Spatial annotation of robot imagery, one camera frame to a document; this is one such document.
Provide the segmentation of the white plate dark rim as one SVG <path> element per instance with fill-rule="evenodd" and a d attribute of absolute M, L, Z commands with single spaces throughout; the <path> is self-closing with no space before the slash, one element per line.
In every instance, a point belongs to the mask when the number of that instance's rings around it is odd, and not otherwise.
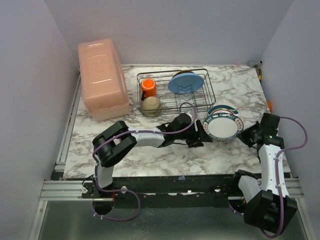
<path fill-rule="evenodd" d="M 209 137 L 220 141 L 234 139 L 244 129 L 244 123 L 237 115 L 226 112 L 207 116 L 202 126 Z"/>

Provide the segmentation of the white ceramic bowl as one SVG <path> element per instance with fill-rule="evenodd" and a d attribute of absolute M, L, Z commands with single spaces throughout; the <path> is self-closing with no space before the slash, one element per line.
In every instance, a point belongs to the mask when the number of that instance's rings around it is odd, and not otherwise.
<path fill-rule="evenodd" d="M 149 96 L 142 101 L 142 114 L 147 117 L 156 117 L 161 113 L 161 101 L 158 97 Z"/>

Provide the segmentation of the yellow patterned plate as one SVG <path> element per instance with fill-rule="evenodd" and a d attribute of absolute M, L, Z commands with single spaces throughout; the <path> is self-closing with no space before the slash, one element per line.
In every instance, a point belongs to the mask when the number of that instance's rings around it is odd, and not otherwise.
<path fill-rule="evenodd" d="M 175 76 L 178 76 L 178 75 L 181 75 L 181 74 L 190 74 L 190 73 L 193 73 L 193 72 L 190 71 L 190 70 L 182 70 L 182 71 L 177 72 L 177 73 L 174 75 L 174 77 L 175 77 Z"/>

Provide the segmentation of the blue plate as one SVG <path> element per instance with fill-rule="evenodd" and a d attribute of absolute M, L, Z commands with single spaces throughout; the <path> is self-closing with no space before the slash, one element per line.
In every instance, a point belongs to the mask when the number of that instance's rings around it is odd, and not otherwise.
<path fill-rule="evenodd" d="M 196 73 L 184 73 L 173 76 L 168 82 L 168 89 L 175 94 L 193 93 L 204 85 L 204 79 Z"/>

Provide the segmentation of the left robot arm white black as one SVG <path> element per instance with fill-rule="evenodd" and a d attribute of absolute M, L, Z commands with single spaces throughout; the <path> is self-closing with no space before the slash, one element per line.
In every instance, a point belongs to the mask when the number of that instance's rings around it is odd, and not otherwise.
<path fill-rule="evenodd" d="M 119 120 L 96 136 L 93 158 L 96 161 L 94 180 L 99 190 L 113 182 L 114 166 L 135 147 L 164 148 L 176 141 L 184 141 L 188 148 L 203 147 L 213 139 L 205 132 L 201 121 L 187 113 L 180 113 L 171 122 L 152 129 L 130 128 Z"/>

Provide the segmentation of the orange mug black handle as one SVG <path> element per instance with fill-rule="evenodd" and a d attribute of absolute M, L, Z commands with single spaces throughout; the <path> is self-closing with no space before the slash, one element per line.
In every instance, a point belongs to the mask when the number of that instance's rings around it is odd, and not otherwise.
<path fill-rule="evenodd" d="M 141 84 L 141 100 L 144 101 L 148 97 L 155 97 L 157 95 L 156 81 L 152 78 L 144 79 Z"/>

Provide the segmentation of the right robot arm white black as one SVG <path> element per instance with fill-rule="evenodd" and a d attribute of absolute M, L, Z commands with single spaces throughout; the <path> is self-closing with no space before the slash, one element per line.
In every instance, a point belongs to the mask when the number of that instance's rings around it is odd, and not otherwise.
<path fill-rule="evenodd" d="M 278 136 L 280 117 L 264 113 L 260 122 L 245 129 L 237 137 L 248 147 L 256 146 L 261 163 L 261 180 L 251 173 L 237 171 L 234 175 L 241 190 L 246 224 L 257 227 L 269 238 L 283 233 L 298 210 L 290 198 L 283 170 L 284 139 Z"/>

